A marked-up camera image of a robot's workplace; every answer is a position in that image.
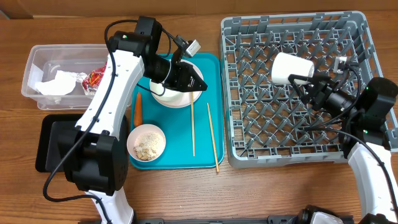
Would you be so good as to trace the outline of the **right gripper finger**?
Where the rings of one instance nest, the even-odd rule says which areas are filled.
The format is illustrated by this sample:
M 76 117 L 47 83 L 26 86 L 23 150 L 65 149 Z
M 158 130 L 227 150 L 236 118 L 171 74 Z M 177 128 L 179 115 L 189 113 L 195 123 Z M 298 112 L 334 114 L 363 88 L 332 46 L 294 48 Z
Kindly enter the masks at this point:
M 312 77 L 302 76 L 302 75 L 289 75 L 290 83 L 318 83 L 323 80 L 329 80 L 330 77 L 327 75 L 315 75 Z
M 304 85 L 306 85 L 311 80 L 311 78 L 295 74 L 290 74 L 288 77 L 288 81 L 293 86 L 293 89 L 295 90 L 296 94 L 298 94 L 298 97 L 300 98 L 302 103 L 307 104 L 309 102 L 309 97 L 305 92 L 301 90 L 301 88 L 299 87 L 300 84 L 297 84 L 296 80 L 304 81 Z

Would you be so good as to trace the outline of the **white paper cup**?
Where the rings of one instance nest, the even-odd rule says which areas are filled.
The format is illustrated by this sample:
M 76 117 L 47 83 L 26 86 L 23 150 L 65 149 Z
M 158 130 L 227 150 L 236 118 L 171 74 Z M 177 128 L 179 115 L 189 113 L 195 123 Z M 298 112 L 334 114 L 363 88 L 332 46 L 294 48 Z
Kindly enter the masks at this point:
M 314 72 L 315 66 L 311 60 L 280 52 L 271 66 L 271 81 L 274 84 L 290 84 L 290 75 L 313 77 Z

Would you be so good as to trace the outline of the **wooden chopstick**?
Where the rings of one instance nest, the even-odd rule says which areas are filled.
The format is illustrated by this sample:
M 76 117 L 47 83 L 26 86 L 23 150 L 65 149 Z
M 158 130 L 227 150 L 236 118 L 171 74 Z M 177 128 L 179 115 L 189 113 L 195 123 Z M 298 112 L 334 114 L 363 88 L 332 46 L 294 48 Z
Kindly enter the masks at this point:
M 213 154 L 215 157 L 215 169 L 216 173 L 218 174 L 220 171 L 219 164 L 218 164 L 218 155 L 217 155 L 217 149 L 216 149 L 216 143 L 215 143 L 215 135 L 214 135 L 214 129 L 213 129 L 213 122 L 212 122 L 212 117 L 211 117 L 211 110 L 210 110 L 210 104 L 207 103 L 207 110 L 208 110 L 208 120 L 210 124 L 210 133 L 211 133 L 211 140 L 212 140 L 212 146 L 213 146 Z
M 190 107 L 191 107 L 191 122 L 192 122 L 192 149 L 193 157 L 195 157 L 195 115 L 194 115 L 194 94 L 190 94 Z

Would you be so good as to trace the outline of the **white small bowl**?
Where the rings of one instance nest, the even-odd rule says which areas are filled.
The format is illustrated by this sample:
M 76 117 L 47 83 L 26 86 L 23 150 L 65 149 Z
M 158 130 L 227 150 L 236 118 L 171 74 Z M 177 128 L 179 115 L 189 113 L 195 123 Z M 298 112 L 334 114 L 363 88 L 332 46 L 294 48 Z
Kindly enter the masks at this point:
M 170 90 L 161 83 L 154 83 L 152 80 L 149 82 L 149 87 L 155 98 L 166 103 L 176 102 L 183 97 L 182 92 Z

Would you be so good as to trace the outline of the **pink bowl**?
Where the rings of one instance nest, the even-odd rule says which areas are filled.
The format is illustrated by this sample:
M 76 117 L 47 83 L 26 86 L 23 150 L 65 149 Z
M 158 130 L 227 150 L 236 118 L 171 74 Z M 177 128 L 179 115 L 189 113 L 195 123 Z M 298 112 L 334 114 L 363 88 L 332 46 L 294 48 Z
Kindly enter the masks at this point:
M 158 158 L 156 158 L 152 161 L 142 161 L 142 160 L 138 159 L 136 152 L 134 151 L 134 142 L 141 134 L 148 133 L 148 132 L 159 133 L 164 138 L 165 146 L 166 146 L 165 135 L 159 127 L 157 127 L 153 124 L 142 124 L 142 125 L 134 128 L 127 138 L 127 150 L 128 150 L 128 153 L 130 154 L 130 156 L 139 162 L 152 162 L 152 161 L 158 159 L 162 155 L 161 154 Z

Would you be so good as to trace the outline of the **rice and peanut leftovers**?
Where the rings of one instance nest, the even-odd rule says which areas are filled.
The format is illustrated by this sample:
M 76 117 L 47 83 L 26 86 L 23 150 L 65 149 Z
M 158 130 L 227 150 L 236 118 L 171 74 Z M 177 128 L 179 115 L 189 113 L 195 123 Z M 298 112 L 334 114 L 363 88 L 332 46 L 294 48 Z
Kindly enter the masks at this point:
M 158 158 L 164 148 L 164 138 L 155 132 L 141 134 L 134 142 L 134 151 L 138 159 L 142 161 L 152 161 Z

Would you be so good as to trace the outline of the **red snack wrapper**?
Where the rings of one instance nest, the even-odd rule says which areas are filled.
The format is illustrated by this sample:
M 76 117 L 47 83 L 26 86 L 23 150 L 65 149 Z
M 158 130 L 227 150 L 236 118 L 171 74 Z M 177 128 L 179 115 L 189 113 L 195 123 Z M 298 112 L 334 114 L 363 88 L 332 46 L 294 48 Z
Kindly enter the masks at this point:
M 85 95 L 94 95 L 102 81 L 103 75 L 106 70 L 106 65 L 93 70 L 89 75 L 87 75 L 81 85 Z

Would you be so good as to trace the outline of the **white paper napkin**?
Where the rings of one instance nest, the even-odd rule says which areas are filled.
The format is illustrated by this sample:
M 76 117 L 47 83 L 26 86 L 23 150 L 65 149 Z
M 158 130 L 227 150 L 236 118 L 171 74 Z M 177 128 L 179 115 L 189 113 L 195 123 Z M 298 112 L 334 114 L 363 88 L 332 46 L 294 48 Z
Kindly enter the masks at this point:
M 37 82 L 35 88 L 48 96 L 63 96 L 71 93 L 77 83 L 82 83 L 88 75 L 86 73 L 57 71 L 55 78 L 47 82 Z

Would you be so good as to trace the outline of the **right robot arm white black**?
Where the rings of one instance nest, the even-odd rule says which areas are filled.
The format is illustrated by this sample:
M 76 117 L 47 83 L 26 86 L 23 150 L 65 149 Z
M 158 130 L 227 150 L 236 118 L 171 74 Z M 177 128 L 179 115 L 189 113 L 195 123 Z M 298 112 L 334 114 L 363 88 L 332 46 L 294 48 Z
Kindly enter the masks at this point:
M 361 202 L 363 223 L 397 223 L 397 182 L 391 164 L 391 145 L 384 127 L 386 116 L 394 106 L 397 85 L 381 77 L 372 78 L 365 90 L 352 98 L 337 90 L 328 77 L 289 75 L 289 83 L 300 91 L 304 103 L 335 115 L 343 113 L 337 130 L 344 157 L 354 172 Z

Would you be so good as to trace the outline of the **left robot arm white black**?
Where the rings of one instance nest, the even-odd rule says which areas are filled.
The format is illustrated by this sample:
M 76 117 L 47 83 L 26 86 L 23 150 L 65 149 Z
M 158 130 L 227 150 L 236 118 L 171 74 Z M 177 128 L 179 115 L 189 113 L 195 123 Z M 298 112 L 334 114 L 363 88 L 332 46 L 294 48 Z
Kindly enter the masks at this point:
M 99 87 L 74 128 L 64 129 L 57 139 L 61 157 L 57 169 L 76 185 L 80 198 L 93 201 L 103 223 L 132 223 L 135 219 L 123 189 L 129 156 L 120 130 L 139 80 L 147 77 L 179 92 L 207 89 L 194 67 L 183 61 L 200 50 L 198 41 L 170 35 L 169 42 L 177 49 L 166 59 L 157 53 L 165 33 L 161 23 L 141 16 L 135 25 L 132 32 L 105 36 L 108 59 Z

